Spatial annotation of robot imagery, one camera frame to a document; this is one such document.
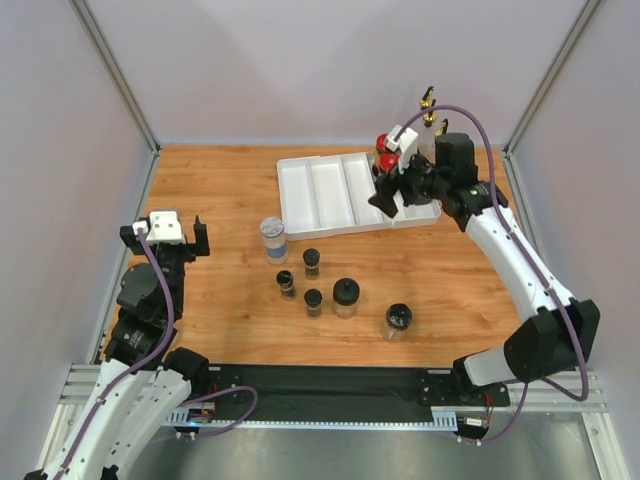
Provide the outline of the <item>red-lid sauce jar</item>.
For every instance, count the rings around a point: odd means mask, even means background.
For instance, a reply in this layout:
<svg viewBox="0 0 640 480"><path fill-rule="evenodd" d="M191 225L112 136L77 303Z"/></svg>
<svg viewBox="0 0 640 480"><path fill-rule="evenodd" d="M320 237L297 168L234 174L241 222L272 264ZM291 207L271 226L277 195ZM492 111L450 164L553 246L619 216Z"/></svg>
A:
<svg viewBox="0 0 640 480"><path fill-rule="evenodd" d="M384 155L390 152L390 150L386 146L386 142L387 142L386 133L383 133L377 137L375 147L378 155Z"/></svg>
<svg viewBox="0 0 640 480"><path fill-rule="evenodd" d="M383 153L378 156L377 169L378 175L387 175L397 165L399 157L393 153Z"/></svg>

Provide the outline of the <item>clear oil bottle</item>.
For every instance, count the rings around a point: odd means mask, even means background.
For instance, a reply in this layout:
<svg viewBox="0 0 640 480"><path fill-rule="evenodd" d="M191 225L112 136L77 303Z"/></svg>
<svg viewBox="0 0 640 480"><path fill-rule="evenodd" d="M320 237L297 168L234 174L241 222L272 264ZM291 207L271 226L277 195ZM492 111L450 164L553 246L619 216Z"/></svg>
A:
<svg viewBox="0 0 640 480"><path fill-rule="evenodd" d="M425 113L422 116L422 127L419 136L418 150L426 155L434 147L434 132L437 121L437 114L435 112Z"/></svg>

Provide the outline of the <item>tall bottle dark contents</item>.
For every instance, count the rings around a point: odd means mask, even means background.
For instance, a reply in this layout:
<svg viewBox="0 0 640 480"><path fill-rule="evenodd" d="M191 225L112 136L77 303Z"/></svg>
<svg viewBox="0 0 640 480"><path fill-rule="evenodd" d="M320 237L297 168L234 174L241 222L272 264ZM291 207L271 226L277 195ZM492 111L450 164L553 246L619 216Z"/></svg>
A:
<svg viewBox="0 0 640 480"><path fill-rule="evenodd" d="M431 85L425 91L424 95L422 96L419 102L421 110L431 108L435 105L436 100L434 98L434 90L435 90L434 86Z"/></svg>

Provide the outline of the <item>tall jar white beads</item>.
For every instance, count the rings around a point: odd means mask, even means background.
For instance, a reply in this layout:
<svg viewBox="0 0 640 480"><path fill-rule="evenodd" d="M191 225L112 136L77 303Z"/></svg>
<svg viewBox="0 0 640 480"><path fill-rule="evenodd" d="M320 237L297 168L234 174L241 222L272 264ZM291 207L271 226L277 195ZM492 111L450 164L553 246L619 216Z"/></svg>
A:
<svg viewBox="0 0 640 480"><path fill-rule="evenodd" d="M268 261L284 264L288 259L288 244L283 221L279 217L267 217L260 224L260 233Z"/></svg>

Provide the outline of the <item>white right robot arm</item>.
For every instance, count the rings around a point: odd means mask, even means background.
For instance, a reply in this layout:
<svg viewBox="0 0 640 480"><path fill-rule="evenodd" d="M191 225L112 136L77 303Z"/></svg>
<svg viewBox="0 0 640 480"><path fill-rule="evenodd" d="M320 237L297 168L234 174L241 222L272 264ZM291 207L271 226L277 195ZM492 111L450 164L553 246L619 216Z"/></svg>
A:
<svg viewBox="0 0 640 480"><path fill-rule="evenodd" d="M439 201L490 260L523 321L503 346L455 361L454 399L472 405L490 384L529 383L566 369L584 370L600 320L598 307L578 299L544 265L523 237L506 197L479 179L468 135L436 137L433 161L419 153L417 144L413 130L393 129L377 138L369 204L395 217L398 199L404 206Z"/></svg>

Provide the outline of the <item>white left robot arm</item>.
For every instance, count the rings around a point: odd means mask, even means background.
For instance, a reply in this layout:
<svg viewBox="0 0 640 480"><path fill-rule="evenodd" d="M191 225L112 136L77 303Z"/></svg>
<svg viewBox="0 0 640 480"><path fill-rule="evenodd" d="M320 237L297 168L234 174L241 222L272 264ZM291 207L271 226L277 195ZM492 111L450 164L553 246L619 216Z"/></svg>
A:
<svg viewBox="0 0 640 480"><path fill-rule="evenodd" d="M188 241L175 210L158 210L120 229L146 262L121 279L118 320L95 385L62 447L29 479L124 479L166 417L209 389L208 361L170 348L183 316L185 266L210 253L207 227Z"/></svg>

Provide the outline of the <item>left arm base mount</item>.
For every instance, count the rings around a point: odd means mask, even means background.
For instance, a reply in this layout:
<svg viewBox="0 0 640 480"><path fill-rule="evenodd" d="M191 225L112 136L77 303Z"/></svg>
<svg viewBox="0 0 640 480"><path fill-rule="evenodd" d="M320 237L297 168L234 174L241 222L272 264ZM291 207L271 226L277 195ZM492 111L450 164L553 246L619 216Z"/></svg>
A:
<svg viewBox="0 0 640 480"><path fill-rule="evenodd" d="M180 432L199 433L205 428L224 428L249 419L257 405L254 393L241 389L242 372L236 367L209 368L206 383L167 418L169 426Z"/></svg>

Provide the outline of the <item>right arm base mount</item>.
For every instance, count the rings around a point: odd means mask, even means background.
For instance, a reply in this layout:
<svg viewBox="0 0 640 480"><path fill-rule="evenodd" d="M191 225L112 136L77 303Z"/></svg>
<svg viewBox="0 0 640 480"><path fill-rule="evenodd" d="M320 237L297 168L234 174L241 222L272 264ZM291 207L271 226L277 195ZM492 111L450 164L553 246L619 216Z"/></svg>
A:
<svg viewBox="0 0 640 480"><path fill-rule="evenodd" d="M505 384L474 386L452 369L422 369L417 379L420 402L426 406L507 407L511 404Z"/></svg>

